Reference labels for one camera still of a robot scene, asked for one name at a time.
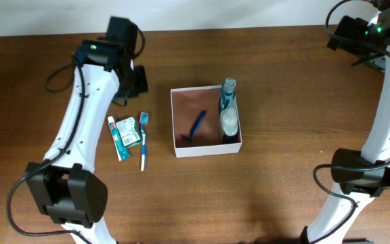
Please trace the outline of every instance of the wood grain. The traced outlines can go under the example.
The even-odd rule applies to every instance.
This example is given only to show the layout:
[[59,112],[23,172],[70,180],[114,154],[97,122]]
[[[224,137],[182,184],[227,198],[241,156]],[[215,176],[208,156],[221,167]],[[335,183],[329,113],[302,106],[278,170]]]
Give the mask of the wood grain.
[[[70,91],[49,94],[45,78],[70,62],[85,38],[57,35],[0,38],[0,243],[65,243],[70,236],[17,234],[5,200],[29,161],[39,162],[62,122]],[[383,76],[352,68],[354,57],[326,48],[320,26],[146,33],[150,92],[112,105],[115,117],[150,114],[149,165],[140,147],[118,162],[102,128],[95,175],[108,186],[105,218],[120,243],[237,243],[298,237],[325,200],[312,169],[340,147],[361,149],[368,137]],[[243,145],[235,155],[176,159],[170,89],[237,81]],[[70,78],[66,72],[55,85]],[[321,173],[332,184],[330,174]],[[14,217],[26,230],[58,230],[41,216],[27,187],[14,197]],[[390,190],[369,205],[347,238],[390,243]]]

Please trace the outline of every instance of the bottle cap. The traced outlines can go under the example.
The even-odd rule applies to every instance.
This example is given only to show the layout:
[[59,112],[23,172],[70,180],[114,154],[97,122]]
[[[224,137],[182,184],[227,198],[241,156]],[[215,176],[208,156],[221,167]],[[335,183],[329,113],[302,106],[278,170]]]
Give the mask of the bottle cap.
[[233,78],[227,78],[223,82],[223,90],[225,93],[232,93],[236,89],[236,80]]
[[108,123],[114,123],[114,122],[115,122],[114,117],[109,116],[108,117]]

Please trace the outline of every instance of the toothbrush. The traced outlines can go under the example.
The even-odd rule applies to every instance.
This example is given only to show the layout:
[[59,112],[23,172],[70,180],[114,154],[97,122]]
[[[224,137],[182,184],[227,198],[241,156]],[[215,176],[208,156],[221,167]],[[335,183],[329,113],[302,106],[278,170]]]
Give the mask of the toothbrush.
[[139,123],[141,124],[141,135],[142,135],[142,156],[141,156],[141,171],[146,169],[146,133],[144,132],[144,125],[148,122],[148,113],[141,112],[141,119]]

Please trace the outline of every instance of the cardboard box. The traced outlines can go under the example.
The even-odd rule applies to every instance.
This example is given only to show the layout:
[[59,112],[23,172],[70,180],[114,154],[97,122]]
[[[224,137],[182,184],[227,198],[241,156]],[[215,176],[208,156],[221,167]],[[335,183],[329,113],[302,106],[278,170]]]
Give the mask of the cardboard box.
[[[237,142],[223,144],[219,137],[220,97],[220,85],[171,90],[173,138],[177,158],[238,153],[242,146],[240,120]],[[190,129],[202,110],[207,110],[207,112],[194,135],[194,141],[183,140],[181,135],[189,135]]]

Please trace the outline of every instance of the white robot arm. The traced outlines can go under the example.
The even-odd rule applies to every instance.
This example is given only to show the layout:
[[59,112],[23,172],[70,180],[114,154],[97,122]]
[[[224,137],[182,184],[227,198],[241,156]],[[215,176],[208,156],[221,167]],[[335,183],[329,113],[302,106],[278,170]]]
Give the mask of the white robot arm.
[[[137,33],[143,46],[135,54]],[[95,150],[106,111],[117,98],[147,92],[142,66],[133,66],[145,37],[128,19],[111,17],[106,37],[84,40],[73,55],[73,91],[60,130],[45,153],[43,163],[29,163],[26,173],[7,200],[10,224],[31,237],[70,233],[75,242],[115,244],[103,218],[108,200],[106,185],[93,175]],[[66,230],[33,233],[20,229],[11,213],[11,200],[26,181],[42,214]]]
[[[363,30],[361,34],[365,35],[363,38],[369,42],[375,40],[374,42],[379,43],[379,40],[383,39],[386,51],[390,53],[389,21],[390,7],[385,5],[378,18],[375,18],[371,23],[367,23],[367,29]],[[351,32],[355,32],[359,25],[362,25],[361,20],[353,20],[346,16],[341,20],[335,33],[338,32],[341,36],[347,36],[347,33],[344,32],[345,28],[352,29]],[[349,46],[344,47],[347,51],[350,51],[349,48]],[[332,192],[352,198],[357,204],[356,208],[353,208],[352,201],[348,199],[329,195],[319,216],[302,233],[301,240],[304,243],[342,243],[344,236],[361,210],[371,203],[375,197],[378,197],[384,189],[390,188],[390,163],[387,163],[390,162],[390,57],[382,56],[380,58],[386,61],[385,67],[377,67],[384,70],[385,80],[370,136],[361,152],[338,149],[333,157],[332,164],[354,168],[389,165],[385,169],[367,172],[339,171],[333,167],[332,176],[335,183]]]

